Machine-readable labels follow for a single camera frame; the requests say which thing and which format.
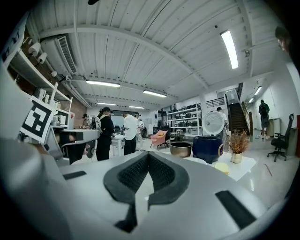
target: white corrugated ceiling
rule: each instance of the white corrugated ceiling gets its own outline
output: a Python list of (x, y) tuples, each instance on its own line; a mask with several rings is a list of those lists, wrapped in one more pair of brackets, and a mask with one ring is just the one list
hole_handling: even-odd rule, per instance
[[(72, 82), (88, 102), (118, 101), (147, 109), (193, 97), (206, 90), (203, 85), (209, 91), (212, 84), (224, 87), (237, 76), (271, 71), (277, 25), (259, 0), (100, 0), (93, 6), (88, 0), (44, 0), (27, 24), (38, 38), (67, 35), (78, 69), (73, 79), (85, 75), (132, 84), (116, 89)], [(231, 68), (220, 36), (225, 30), (235, 43), (237, 69)], [(141, 40), (132, 38), (137, 35)], [(248, 49), (250, 58), (244, 53)], [(145, 95), (136, 86), (165, 91), (168, 97)]]

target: blue pot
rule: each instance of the blue pot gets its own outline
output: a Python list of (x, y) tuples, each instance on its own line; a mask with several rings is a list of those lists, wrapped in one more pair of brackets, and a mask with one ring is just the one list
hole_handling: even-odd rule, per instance
[(222, 138), (216, 136), (198, 136), (193, 139), (193, 157), (212, 164), (223, 154)]

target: dried plant in vase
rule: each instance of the dried plant in vase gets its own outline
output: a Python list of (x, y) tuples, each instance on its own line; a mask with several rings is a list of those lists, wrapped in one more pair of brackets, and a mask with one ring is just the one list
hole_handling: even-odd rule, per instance
[(231, 161), (240, 163), (242, 161), (242, 153), (246, 151), (249, 146), (249, 137), (246, 130), (241, 133), (234, 130), (234, 132), (227, 138), (227, 144), (232, 151)]

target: pink armchair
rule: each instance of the pink armchair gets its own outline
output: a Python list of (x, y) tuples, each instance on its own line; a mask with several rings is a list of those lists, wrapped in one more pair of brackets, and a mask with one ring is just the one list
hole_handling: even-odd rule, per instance
[(168, 131), (162, 131), (162, 130), (159, 130), (158, 133), (156, 133), (155, 135), (151, 136), (151, 141), (152, 141), (152, 144), (150, 147), (152, 147), (152, 145), (156, 145), (157, 146), (157, 150), (158, 150), (158, 146), (160, 144), (163, 144), (165, 143), (165, 136), (167, 134)]

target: air conditioner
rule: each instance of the air conditioner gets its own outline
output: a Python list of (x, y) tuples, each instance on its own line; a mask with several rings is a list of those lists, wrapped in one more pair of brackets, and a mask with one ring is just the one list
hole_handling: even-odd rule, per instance
[(41, 42), (41, 47), (48, 54), (51, 66), (63, 75), (73, 75), (77, 72), (66, 36), (47, 38)]

